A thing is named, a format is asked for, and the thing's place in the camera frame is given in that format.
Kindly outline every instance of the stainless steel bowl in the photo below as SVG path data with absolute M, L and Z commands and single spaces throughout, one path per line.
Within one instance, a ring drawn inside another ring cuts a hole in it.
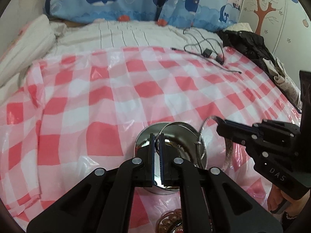
M 150 133 L 157 136 L 168 124 L 169 122 L 159 122 L 146 127 L 135 141 L 135 156 L 139 148 L 149 145 Z M 189 124 L 187 124 L 187 126 L 189 126 L 189 128 L 180 125 L 167 126 L 162 133 L 164 133 L 165 143 L 176 148 L 181 158 L 193 162 L 194 165 L 198 165 L 197 156 L 203 154 L 203 152 L 197 152 L 196 142 L 198 140 L 198 132 Z M 204 143 L 202 143 L 201 148 L 205 150 Z M 201 161 L 202 165 L 205 166 L 206 154 Z M 155 186 L 146 189 L 155 194 L 172 194 L 179 191 L 179 187 L 165 187 L 161 184 L 160 158 L 157 152 L 155 152 Z

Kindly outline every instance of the black jacket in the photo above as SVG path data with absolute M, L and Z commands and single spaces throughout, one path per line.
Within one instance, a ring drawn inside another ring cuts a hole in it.
M 269 76 L 270 80 L 276 85 L 273 76 L 269 74 L 268 68 L 265 62 L 262 60 L 271 60 L 273 64 L 275 64 L 275 59 L 269 52 L 268 48 L 265 46 L 265 41 L 262 36 L 247 31 L 219 31 L 217 34 L 222 39 L 224 47 L 233 47 L 241 54 L 248 57 L 252 62 L 260 67 Z M 295 109 L 301 113 L 301 110 L 292 103 L 284 91 L 282 89 L 280 89 L 280 91 L 283 93 L 283 95 L 286 96 Z

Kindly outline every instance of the pink checkered tablecloth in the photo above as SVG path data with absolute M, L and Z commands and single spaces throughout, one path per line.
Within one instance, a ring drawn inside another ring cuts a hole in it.
M 0 107 L 0 197 L 16 221 L 28 222 L 95 168 L 133 157 L 151 123 L 184 121 L 199 128 L 217 115 L 252 124 L 263 118 L 299 123 L 300 115 L 268 76 L 226 47 L 221 70 L 198 56 L 160 47 L 99 50 L 34 62 L 23 88 Z M 208 167 L 221 166 L 224 141 L 203 134 Z M 270 183 L 253 170 L 242 146 L 226 173 L 266 207 Z M 178 194 L 136 189 L 130 232 L 154 232 Z

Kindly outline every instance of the bracelet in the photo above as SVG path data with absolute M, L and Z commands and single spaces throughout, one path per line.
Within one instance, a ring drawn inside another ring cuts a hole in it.
M 289 216 L 288 213 L 286 212 L 286 219 L 288 219 L 288 220 L 293 220 L 293 219 L 295 219 L 296 217 L 297 217 L 297 216 L 291 217 L 291 216 Z

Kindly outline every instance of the white bedsheet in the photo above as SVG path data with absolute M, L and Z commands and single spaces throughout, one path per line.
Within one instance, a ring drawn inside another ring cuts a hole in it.
M 195 29 L 187 30 L 194 35 L 183 34 L 182 29 L 173 26 L 160 27 L 154 22 L 117 22 L 97 21 L 84 27 L 67 28 L 63 23 L 51 23 L 58 35 L 56 44 L 49 51 L 49 56 L 77 53 L 96 49 L 125 46 L 161 46 L 183 49 L 187 44 L 195 44 L 203 38 Z M 204 38 L 213 38 L 222 43 L 217 34 L 198 29 Z M 210 40 L 214 49 L 221 53 L 215 40 Z M 212 49 L 208 42 L 200 44 L 202 50 Z M 187 50 L 200 52 L 199 46 L 189 46 Z
M 68 28 L 65 23 L 49 23 L 46 16 L 41 15 L 24 32 L 0 61 L 0 77 L 3 82 L 0 88 L 0 105 L 18 89 L 18 83 L 22 83 L 18 73 L 33 60 L 44 56 L 47 50 L 48 57 L 125 46 L 160 46 L 183 50 L 185 45 L 197 44 L 204 38 L 214 40 L 210 40 L 210 44 L 203 41 L 200 44 L 202 51 L 214 48 L 221 54 L 220 45 L 222 46 L 221 39 L 215 33 L 191 28 L 183 34 L 182 29 L 173 26 L 160 27 L 154 22 L 122 23 L 100 19 L 87 26 Z M 199 45 L 188 46 L 186 50 L 201 52 Z

